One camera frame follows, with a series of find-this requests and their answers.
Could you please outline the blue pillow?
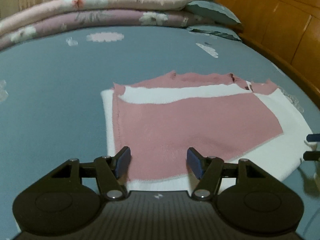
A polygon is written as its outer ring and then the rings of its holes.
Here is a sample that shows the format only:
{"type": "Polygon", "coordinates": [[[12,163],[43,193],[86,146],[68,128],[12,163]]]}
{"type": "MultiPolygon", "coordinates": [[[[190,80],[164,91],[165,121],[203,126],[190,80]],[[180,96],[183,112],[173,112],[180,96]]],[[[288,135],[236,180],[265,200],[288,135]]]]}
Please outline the blue pillow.
{"type": "Polygon", "coordinates": [[[214,35],[228,40],[241,41],[241,38],[232,31],[221,25],[193,25],[186,28],[189,32],[214,35]]]}
{"type": "Polygon", "coordinates": [[[193,1],[188,3],[184,9],[195,15],[210,18],[219,24],[241,24],[240,20],[231,10],[214,1],[193,1]]]}

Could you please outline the mauve floral folded quilt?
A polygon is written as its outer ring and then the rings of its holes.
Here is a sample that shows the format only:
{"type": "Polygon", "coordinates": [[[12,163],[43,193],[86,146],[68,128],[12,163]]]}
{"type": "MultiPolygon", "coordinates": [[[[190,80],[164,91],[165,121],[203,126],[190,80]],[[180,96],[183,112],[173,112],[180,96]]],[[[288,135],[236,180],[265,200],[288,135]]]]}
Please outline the mauve floral folded quilt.
{"type": "Polygon", "coordinates": [[[1,37],[1,50],[27,40],[46,37],[82,28],[107,26],[164,26],[186,28],[214,24],[210,18],[187,11],[90,10],[70,12],[20,27],[1,37]]]}

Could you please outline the blue lower pillow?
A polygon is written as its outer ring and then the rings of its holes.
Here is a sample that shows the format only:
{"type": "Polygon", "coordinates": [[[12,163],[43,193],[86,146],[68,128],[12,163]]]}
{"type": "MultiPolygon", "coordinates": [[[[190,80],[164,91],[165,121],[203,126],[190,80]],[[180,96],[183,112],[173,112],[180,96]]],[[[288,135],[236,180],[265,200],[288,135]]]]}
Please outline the blue lower pillow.
{"type": "Polygon", "coordinates": [[[186,28],[189,32],[214,35],[228,40],[241,41],[241,38],[232,31],[221,25],[193,25],[186,28]]]}

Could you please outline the blue floral bed sheet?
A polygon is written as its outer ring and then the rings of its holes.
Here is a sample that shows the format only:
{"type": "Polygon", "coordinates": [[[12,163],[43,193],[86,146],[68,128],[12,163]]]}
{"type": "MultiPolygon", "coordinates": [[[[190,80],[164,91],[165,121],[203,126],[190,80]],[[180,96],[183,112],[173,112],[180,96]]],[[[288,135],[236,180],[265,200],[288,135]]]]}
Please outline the blue floral bed sheet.
{"type": "Polygon", "coordinates": [[[298,100],[319,132],[319,110],[284,73],[239,41],[166,27],[88,28],[32,40],[1,52],[1,239],[18,233],[12,202],[70,158],[105,155],[100,93],[164,75],[233,73],[271,80],[298,100]]]}

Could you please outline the pink and white knit sweater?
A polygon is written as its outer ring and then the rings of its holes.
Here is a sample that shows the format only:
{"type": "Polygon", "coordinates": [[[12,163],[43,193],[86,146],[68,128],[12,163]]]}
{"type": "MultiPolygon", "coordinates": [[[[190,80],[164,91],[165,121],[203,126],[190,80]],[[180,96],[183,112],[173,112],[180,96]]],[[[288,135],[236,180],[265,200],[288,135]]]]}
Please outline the pink and white knit sweater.
{"type": "Polygon", "coordinates": [[[247,158],[279,180],[316,148],[302,109],[273,82],[234,74],[169,72],[102,91],[107,152],[131,150],[121,182],[129,190],[192,191],[187,150],[236,163],[247,158]]]}

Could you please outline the blue upper pillow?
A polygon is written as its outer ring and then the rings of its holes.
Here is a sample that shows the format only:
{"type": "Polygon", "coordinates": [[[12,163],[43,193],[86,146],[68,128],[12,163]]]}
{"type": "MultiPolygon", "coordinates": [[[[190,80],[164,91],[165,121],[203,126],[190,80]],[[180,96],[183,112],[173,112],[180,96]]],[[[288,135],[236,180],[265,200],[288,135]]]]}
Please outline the blue upper pillow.
{"type": "Polygon", "coordinates": [[[231,10],[214,1],[193,1],[188,3],[184,9],[195,15],[210,18],[219,24],[241,24],[240,20],[231,10]]]}

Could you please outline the wooden headboard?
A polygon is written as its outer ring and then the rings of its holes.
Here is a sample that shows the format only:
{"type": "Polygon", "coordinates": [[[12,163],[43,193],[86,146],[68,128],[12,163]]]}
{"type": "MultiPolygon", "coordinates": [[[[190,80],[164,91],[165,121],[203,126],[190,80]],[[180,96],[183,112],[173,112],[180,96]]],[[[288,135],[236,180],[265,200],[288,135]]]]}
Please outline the wooden headboard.
{"type": "Polygon", "coordinates": [[[231,28],[279,65],[319,105],[319,0],[220,0],[235,13],[231,28]]]}

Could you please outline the pink floral folded quilt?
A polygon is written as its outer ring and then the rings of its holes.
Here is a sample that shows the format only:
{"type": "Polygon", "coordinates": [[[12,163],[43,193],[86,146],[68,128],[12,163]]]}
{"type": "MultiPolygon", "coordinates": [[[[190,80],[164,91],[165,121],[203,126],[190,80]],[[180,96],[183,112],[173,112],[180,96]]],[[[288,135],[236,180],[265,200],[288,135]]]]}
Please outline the pink floral folded quilt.
{"type": "Polygon", "coordinates": [[[95,9],[176,10],[197,0],[52,0],[1,20],[1,35],[55,15],[95,9]]]}

